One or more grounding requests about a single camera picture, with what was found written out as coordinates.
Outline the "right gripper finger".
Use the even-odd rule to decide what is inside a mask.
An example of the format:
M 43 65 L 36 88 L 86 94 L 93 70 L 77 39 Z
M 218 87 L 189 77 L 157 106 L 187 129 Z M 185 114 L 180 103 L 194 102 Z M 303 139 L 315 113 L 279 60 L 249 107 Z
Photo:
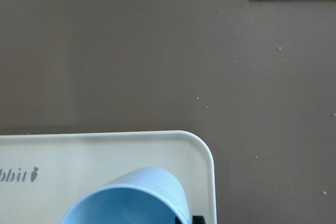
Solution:
M 192 216 L 192 224 L 205 224 L 205 218 L 203 216 Z

